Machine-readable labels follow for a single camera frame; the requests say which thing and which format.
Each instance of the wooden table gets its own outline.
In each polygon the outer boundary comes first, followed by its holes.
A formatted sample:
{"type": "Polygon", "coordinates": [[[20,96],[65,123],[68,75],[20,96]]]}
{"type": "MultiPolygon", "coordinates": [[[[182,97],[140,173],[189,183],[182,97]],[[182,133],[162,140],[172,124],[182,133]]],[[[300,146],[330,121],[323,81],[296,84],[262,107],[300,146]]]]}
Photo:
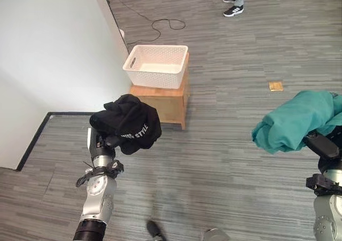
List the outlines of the wooden table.
{"type": "Polygon", "coordinates": [[[160,89],[132,85],[130,93],[157,109],[160,122],[180,123],[185,130],[186,106],[190,97],[189,53],[185,59],[185,72],[179,89],[160,89]]]}

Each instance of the white basket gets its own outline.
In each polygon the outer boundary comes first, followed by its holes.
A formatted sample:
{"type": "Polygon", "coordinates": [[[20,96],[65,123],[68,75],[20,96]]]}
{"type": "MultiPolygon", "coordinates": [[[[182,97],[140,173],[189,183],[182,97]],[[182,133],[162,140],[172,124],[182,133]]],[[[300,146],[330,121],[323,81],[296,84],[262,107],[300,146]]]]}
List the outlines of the white basket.
{"type": "Polygon", "coordinates": [[[123,69],[134,85],[164,89],[181,86],[187,46],[136,45],[123,69]]]}

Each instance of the teal cloth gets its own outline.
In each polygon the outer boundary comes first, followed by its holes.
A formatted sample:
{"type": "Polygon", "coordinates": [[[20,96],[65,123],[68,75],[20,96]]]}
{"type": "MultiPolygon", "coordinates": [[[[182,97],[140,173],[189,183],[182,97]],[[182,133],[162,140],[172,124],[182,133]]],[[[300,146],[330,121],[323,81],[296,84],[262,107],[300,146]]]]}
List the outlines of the teal cloth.
{"type": "Polygon", "coordinates": [[[252,131],[253,142],[269,153],[302,149],[312,130],[324,136],[342,126],[342,96],[328,91],[301,91],[267,114],[252,131]]]}

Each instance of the black cable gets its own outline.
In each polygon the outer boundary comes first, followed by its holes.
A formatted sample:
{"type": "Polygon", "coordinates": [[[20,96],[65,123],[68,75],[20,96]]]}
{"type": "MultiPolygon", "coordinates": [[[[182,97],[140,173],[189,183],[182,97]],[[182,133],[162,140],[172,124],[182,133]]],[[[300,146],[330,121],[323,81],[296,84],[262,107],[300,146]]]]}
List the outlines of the black cable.
{"type": "Polygon", "coordinates": [[[134,41],[134,42],[129,42],[129,43],[127,43],[128,45],[135,44],[135,43],[138,43],[138,42],[154,42],[154,41],[156,41],[157,39],[159,39],[159,37],[161,36],[161,31],[158,30],[158,29],[156,29],[156,28],[154,27],[154,24],[157,23],[157,22],[168,21],[169,27],[170,27],[170,29],[172,29],[172,30],[182,30],[182,29],[184,29],[184,28],[186,27],[186,23],[185,23],[184,21],[182,21],[182,20],[179,20],[179,19],[162,18],[162,19],[157,19],[157,20],[151,20],[151,19],[149,19],[148,17],[146,17],[145,15],[142,15],[142,14],[140,14],[139,12],[137,12],[136,10],[134,10],[134,9],[132,9],[131,7],[127,6],[122,0],[119,0],[119,1],[120,1],[126,8],[132,10],[133,12],[135,12],[136,14],[138,14],[139,16],[141,16],[141,17],[143,17],[144,19],[146,19],[147,21],[151,22],[151,27],[152,27],[152,29],[155,30],[156,32],[158,32],[158,36],[157,36],[156,38],[152,39],[152,40],[137,40],[137,41],[134,41]],[[174,28],[174,27],[172,27],[172,25],[171,25],[171,21],[178,21],[178,22],[182,23],[183,26],[182,26],[181,28],[174,28]]]}

